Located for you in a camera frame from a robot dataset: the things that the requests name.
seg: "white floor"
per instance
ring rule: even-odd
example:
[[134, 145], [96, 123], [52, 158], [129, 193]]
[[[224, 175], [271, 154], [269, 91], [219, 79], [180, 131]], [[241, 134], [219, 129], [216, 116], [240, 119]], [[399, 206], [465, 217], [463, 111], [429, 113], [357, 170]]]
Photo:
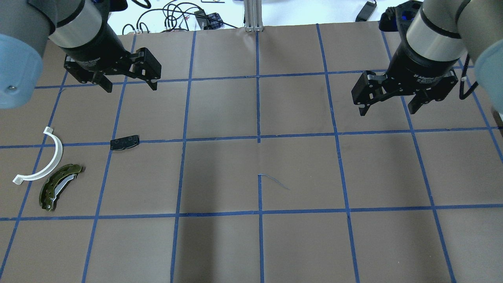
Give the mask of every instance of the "white floor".
[[[388, 7], [397, 6], [405, 1], [378, 0], [377, 9], [369, 21], [378, 21], [381, 18], [381, 14]], [[158, 9], [166, 5], [169, 0], [150, 0], [150, 2], [153, 9]], [[201, 0], [175, 1], [175, 3], [182, 2], [192, 2], [202, 7], [206, 14], [216, 12], [220, 14], [224, 22], [237, 27], [243, 26], [244, 8], [242, 1], [220, 0], [223, 3], [201, 3]], [[262, 17], [264, 26], [354, 22], [358, 12], [360, 12], [366, 2], [366, 0], [263, 0]], [[109, 25], [117, 34], [122, 34], [122, 28], [126, 24], [136, 26], [138, 17], [147, 11], [134, 4], [131, 0], [128, 0], [128, 5], [129, 8], [127, 10], [112, 13], [108, 20]], [[164, 30], [164, 15], [162, 11], [150, 12], [141, 21], [148, 26], [151, 32], [161, 32]], [[191, 16], [189, 18], [190, 30], [198, 30], [199, 27], [196, 27], [196, 25], [194, 16]], [[128, 32], [131, 32], [131, 28], [126, 29], [125, 33]]]

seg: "light blue joint cap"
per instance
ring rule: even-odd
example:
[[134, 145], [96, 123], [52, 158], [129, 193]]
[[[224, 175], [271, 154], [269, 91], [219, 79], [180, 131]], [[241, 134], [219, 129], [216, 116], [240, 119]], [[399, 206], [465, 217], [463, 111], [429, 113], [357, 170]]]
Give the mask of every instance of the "light blue joint cap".
[[0, 109], [30, 100], [42, 74], [42, 57], [25, 42], [0, 34]]
[[475, 75], [492, 106], [503, 114], [503, 39], [482, 52], [475, 62]]

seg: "green curved part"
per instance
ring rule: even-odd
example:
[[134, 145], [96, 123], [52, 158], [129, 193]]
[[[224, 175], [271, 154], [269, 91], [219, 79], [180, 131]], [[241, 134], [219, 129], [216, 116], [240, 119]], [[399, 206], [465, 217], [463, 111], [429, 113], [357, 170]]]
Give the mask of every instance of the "green curved part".
[[80, 172], [82, 172], [82, 166], [79, 164], [67, 164], [56, 170], [49, 178], [47, 178], [42, 186], [38, 198], [38, 204], [47, 211], [53, 210], [58, 197], [55, 195], [55, 188], [66, 177]]

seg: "white curved object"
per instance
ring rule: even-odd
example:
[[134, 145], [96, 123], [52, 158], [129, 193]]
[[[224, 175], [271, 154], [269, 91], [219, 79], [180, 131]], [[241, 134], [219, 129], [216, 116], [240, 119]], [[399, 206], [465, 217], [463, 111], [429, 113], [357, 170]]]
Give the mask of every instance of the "white curved object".
[[50, 136], [54, 140], [54, 144], [56, 145], [56, 149], [54, 151], [54, 156], [51, 159], [51, 162], [47, 164], [47, 166], [40, 170], [39, 172], [25, 176], [25, 175], [17, 175], [14, 180], [12, 180], [15, 184], [21, 185], [23, 181], [34, 181], [38, 180], [40, 178], [43, 178], [47, 176], [49, 173], [56, 168], [58, 165], [59, 161], [61, 160], [61, 156], [63, 155], [63, 145], [61, 144], [61, 141], [58, 139], [57, 136], [52, 134], [53, 129], [50, 127], [45, 127], [44, 134]]

